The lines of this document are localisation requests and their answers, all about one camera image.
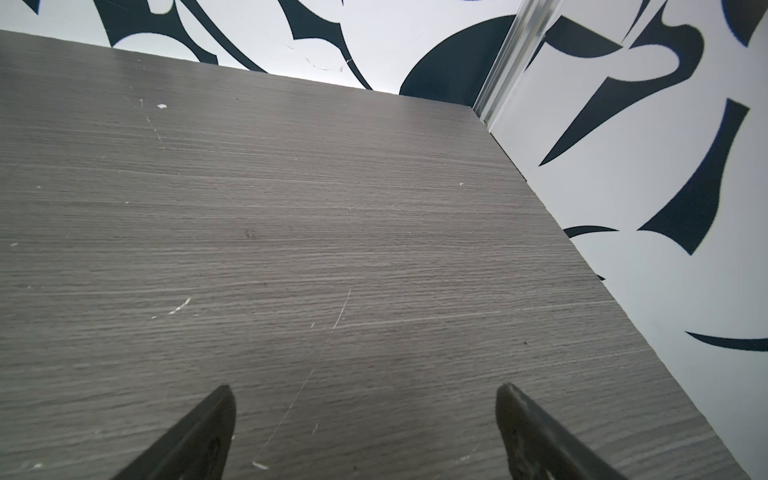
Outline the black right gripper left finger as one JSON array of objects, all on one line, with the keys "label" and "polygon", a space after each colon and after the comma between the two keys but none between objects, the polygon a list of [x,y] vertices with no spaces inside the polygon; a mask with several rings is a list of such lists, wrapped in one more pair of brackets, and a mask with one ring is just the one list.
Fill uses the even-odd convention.
[{"label": "black right gripper left finger", "polygon": [[232,443],[236,413],[231,388],[217,387],[115,477],[220,479]]}]

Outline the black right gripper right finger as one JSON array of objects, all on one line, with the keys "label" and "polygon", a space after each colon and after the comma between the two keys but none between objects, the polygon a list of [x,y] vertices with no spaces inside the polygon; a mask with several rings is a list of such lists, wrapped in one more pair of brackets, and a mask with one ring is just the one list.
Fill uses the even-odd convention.
[{"label": "black right gripper right finger", "polygon": [[512,383],[496,393],[495,416],[514,479],[622,479]]}]

